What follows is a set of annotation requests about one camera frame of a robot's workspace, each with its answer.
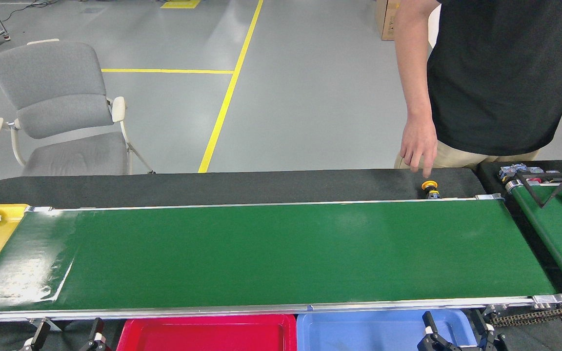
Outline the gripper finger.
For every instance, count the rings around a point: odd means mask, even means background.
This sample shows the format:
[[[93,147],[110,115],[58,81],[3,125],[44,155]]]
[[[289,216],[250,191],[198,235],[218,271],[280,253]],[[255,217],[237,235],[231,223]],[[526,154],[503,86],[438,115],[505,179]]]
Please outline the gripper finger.
[[[472,310],[471,323],[480,336],[478,348],[481,351],[505,351],[504,334],[497,334],[495,328],[488,324],[479,310]]]
[[[48,318],[43,318],[37,326],[32,338],[27,339],[20,351],[40,351],[44,347],[45,340],[51,329],[51,324]]]
[[[88,340],[80,348],[81,351],[111,351],[103,335],[104,322],[101,318],[95,318]]]
[[[424,337],[418,344],[418,351],[459,351],[460,347],[448,342],[439,334],[431,312],[424,312]]]

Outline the person's right hand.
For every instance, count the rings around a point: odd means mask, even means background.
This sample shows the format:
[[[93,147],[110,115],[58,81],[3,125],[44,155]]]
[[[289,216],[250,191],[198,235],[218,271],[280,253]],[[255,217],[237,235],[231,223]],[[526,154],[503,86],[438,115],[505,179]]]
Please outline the person's right hand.
[[[437,134],[430,115],[409,115],[404,126],[399,156],[404,165],[429,178],[437,156]]]

